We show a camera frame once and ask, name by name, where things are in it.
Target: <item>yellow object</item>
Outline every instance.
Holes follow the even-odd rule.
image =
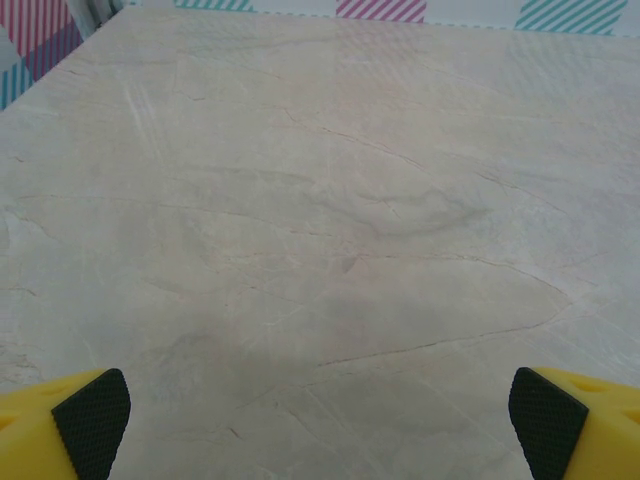
[[[589,409],[563,480],[640,479],[640,389],[534,369]]]
[[[118,389],[115,397],[114,385]],[[129,407],[119,370],[93,370],[0,395],[0,478],[106,478],[115,457],[113,439],[120,443]],[[105,436],[111,439],[109,448],[113,450],[106,457],[104,446],[96,441]],[[102,462],[97,470],[95,460],[87,460],[91,456],[87,453],[95,453]],[[106,475],[105,458],[111,458]],[[83,469],[90,475],[80,475]]]
[[[640,480],[640,389],[520,368],[509,414],[535,480]]]

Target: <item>diagonal stripe pattern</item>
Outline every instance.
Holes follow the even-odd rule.
[[[178,8],[222,10],[225,12],[255,12],[250,0],[174,0]]]
[[[337,0],[336,17],[423,23],[426,0]]]
[[[529,0],[516,30],[611,35],[628,0]]]

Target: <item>marble surface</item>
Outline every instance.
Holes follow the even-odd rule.
[[[0,116],[0,388],[114,479],[529,479],[519,366],[640,385],[640,41],[127,9]]]

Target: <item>black textured grip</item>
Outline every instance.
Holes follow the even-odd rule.
[[[535,480],[561,480],[589,409],[530,368],[516,372],[509,415]]]
[[[51,411],[79,480],[109,477],[130,410],[124,376],[114,368]]]

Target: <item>striped pattern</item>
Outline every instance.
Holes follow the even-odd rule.
[[[611,35],[628,0],[529,0],[516,30]]]
[[[0,7],[6,7],[10,0],[0,2]],[[60,1],[57,6],[55,0],[46,2],[47,9],[44,9],[43,0],[15,0],[16,5],[22,3],[23,6],[20,21],[15,18],[15,12],[20,13],[19,8],[5,9],[4,13],[8,11],[9,15],[0,18],[6,22],[3,26],[21,56],[20,61],[0,73],[0,110],[7,108],[82,43],[66,2]]]
[[[426,0],[337,0],[336,17],[423,23]]]
[[[174,0],[178,8],[223,10],[226,12],[254,12],[250,0]]]

